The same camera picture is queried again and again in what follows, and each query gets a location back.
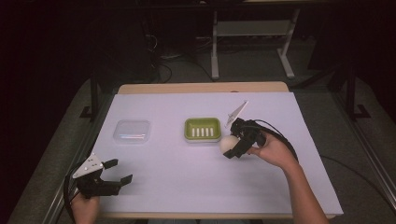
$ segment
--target person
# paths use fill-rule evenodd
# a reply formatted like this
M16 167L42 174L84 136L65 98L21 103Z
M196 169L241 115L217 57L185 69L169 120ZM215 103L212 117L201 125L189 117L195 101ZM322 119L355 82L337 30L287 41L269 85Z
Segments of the person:
M289 184L294 223L329 223L308 184L301 165L294 159L285 144L269 133L262 133L267 139L265 145L251 147L247 154L256 155L282 169ZM77 224L93 223L99 212L99 197L85 199L79 194L73 199L71 207Z

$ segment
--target green container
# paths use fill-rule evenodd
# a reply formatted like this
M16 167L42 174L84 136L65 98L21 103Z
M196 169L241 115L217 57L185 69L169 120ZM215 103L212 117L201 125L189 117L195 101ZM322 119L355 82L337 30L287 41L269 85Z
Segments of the green container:
M184 137L188 142L218 142L221 138L220 122L216 118L187 119Z

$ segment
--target white tabletop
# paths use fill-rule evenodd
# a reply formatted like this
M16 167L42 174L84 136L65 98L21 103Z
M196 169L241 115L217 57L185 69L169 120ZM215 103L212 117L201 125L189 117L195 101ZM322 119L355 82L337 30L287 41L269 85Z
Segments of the white tabletop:
M118 94L108 111L93 152L102 160L119 159L104 180L133 174L119 196L102 197L101 211L111 217L291 217L288 185L282 171L255 156L225 158L219 143L188 143L184 122L218 118L222 135L228 114L248 100L241 119L263 119L293 144L310 186L328 216L341 215L332 184L293 93L218 92ZM140 145L113 138L123 119L150 122Z

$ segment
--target round white object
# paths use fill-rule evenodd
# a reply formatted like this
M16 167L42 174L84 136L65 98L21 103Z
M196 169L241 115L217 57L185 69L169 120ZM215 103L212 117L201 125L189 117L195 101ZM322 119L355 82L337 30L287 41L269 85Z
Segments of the round white object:
M239 139L233 135L224 136L219 143L221 153L224 154L226 151L233 149L238 142Z

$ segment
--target person's left hand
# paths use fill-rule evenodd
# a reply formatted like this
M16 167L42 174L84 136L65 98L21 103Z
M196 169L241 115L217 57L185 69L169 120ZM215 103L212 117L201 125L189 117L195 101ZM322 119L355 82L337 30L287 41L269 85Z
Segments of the person's left hand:
M98 196L86 199L81 193L76 195L71 202L76 224L94 223L99 214L99 201Z

